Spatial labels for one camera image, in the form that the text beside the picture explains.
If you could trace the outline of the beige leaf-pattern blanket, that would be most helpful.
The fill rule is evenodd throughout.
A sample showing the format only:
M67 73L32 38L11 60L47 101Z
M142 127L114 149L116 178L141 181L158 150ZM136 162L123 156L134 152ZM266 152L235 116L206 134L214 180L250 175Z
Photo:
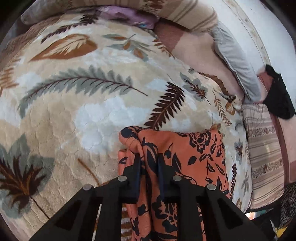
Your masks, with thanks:
M217 128L224 164L206 176L246 211L251 202L239 85L225 64L171 54L138 27L71 13L31 27L1 57L1 216L30 237L84 184L118 173L126 126L202 132Z

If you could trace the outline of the pink checked bed sheet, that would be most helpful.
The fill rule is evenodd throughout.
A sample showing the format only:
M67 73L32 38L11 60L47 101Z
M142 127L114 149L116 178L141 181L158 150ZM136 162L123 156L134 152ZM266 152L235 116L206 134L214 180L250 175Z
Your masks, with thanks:
M184 27L165 20L156 24L154 32L176 58L197 72L216 76L230 94L244 99L244 92L234 74L215 52L210 34L190 33Z

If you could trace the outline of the black cloth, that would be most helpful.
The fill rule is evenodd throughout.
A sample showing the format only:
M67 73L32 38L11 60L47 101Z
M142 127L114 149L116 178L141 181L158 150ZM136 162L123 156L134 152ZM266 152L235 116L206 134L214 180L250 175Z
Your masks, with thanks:
M270 65L266 65L265 71L272 78L272 83L263 104L267 106L268 111L274 116L289 120L295 115L295 108L282 76L276 73Z

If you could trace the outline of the striped patterned pillow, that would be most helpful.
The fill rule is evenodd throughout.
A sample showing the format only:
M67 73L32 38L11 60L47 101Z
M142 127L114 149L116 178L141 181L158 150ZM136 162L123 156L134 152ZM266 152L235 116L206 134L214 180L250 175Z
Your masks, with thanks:
M284 192L285 172L280 142L267 106L244 104L242 115L251 165L251 209L277 201Z

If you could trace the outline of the purple cloth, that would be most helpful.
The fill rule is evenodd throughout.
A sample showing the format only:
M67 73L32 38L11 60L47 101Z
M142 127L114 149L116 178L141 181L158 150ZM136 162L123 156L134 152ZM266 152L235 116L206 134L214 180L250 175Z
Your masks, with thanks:
M121 6L101 6L98 8L100 17L106 20L115 20L143 29L153 30L159 17L132 8Z

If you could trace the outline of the orange floral garment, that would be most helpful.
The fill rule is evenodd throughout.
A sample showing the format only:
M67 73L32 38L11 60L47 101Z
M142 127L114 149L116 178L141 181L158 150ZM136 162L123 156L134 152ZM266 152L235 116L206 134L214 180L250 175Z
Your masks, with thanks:
M139 199L125 206L132 233L128 240L177 239L177 206L163 203L160 196L160 162L192 184L214 184L230 196L225 146L218 130L175 133L129 126L121 130L119 140L126 147L118 153L119 174L135 161L141 162Z

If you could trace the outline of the grey-blue pillow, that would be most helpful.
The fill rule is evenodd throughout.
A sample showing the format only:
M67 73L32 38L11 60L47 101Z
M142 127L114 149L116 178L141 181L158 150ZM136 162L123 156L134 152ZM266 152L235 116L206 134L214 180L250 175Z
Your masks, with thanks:
M234 74L245 95L245 102L255 103L261 99L260 82L243 49L230 30L218 22L211 30L215 52Z

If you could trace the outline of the striped beige bolster pillow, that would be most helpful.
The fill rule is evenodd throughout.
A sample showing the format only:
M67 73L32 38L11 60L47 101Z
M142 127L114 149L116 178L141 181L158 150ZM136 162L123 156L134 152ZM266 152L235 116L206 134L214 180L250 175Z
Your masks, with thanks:
M192 32L211 30L218 23L215 9L206 4L206 1L196 0L39 0L25 10L21 15L21 21L26 25L33 25L66 10L89 6L123 6L138 9L173 21Z

